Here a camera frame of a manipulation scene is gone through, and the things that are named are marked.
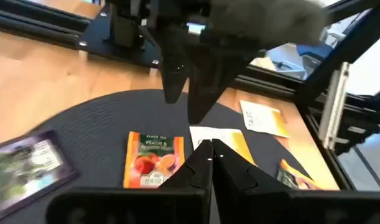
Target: metal frame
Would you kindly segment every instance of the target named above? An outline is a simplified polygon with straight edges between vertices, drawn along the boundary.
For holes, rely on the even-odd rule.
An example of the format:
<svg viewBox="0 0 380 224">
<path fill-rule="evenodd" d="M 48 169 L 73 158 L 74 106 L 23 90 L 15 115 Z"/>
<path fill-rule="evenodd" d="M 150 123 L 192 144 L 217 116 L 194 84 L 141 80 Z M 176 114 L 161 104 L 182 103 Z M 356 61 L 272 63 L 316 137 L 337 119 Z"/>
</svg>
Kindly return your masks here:
<svg viewBox="0 0 380 224">
<path fill-rule="evenodd" d="M 341 189 L 355 188 L 336 155 L 322 147 L 317 134 L 318 124 L 308 108 L 322 110 L 333 71 L 339 69 L 342 62 L 354 63 L 380 38 L 380 0 L 342 0 L 326 8 L 331 15 L 331 23 L 334 23 L 372 7 L 307 80 L 248 66 L 231 85 L 244 91 L 294 102 Z M 16 35 L 77 49 L 79 37 L 90 23 L 91 19 L 26 0 L 0 0 L 0 30 Z M 380 124 L 380 112 L 377 110 L 371 103 L 371 97 L 347 94 L 343 117 Z"/>
</svg>

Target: black mat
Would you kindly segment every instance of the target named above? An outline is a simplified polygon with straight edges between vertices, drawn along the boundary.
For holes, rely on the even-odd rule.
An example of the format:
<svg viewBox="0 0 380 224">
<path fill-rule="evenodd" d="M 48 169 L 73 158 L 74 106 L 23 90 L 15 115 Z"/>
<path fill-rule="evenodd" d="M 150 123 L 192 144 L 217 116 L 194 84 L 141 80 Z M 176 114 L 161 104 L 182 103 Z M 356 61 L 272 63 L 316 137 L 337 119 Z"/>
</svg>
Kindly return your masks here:
<svg viewBox="0 0 380 224">
<path fill-rule="evenodd" d="M 242 130 L 255 163 L 276 176 L 281 159 L 306 174 L 303 167 L 273 136 L 248 131 L 241 114 L 216 104 L 200 126 Z M 187 95 L 168 105 L 160 90 L 136 90 L 103 96 L 74 106 L 40 125 L 57 131 L 66 156 L 81 176 L 45 195 L 0 223 L 45 223 L 45 210 L 53 196 L 70 187 L 121 187 L 127 136 L 130 131 L 184 136 L 185 156 L 192 151 L 187 121 Z M 211 223 L 217 223 L 215 202 Z"/>
</svg>

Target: wooden table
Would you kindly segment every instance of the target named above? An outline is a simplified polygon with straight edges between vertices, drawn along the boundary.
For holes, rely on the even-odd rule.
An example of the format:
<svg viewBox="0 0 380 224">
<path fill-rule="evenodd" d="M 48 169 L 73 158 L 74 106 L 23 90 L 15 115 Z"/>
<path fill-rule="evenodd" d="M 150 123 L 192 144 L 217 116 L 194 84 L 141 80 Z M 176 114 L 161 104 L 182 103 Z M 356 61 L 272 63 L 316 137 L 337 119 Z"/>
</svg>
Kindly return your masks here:
<svg viewBox="0 0 380 224">
<path fill-rule="evenodd" d="M 36 2 L 90 18 L 100 10 L 77 0 Z M 0 32 L 0 142 L 90 99 L 118 91 L 161 88 L 160 76 L 150 76 L 147 68 L 103 58 L 84 62 L 75 50 Z M 232 88 L 218 102 L 240 113 L 239 100 L 281 110 L 290 139 L 277 139 L 319 185 L 338 189 L 294 104 Z"/>
</svg>

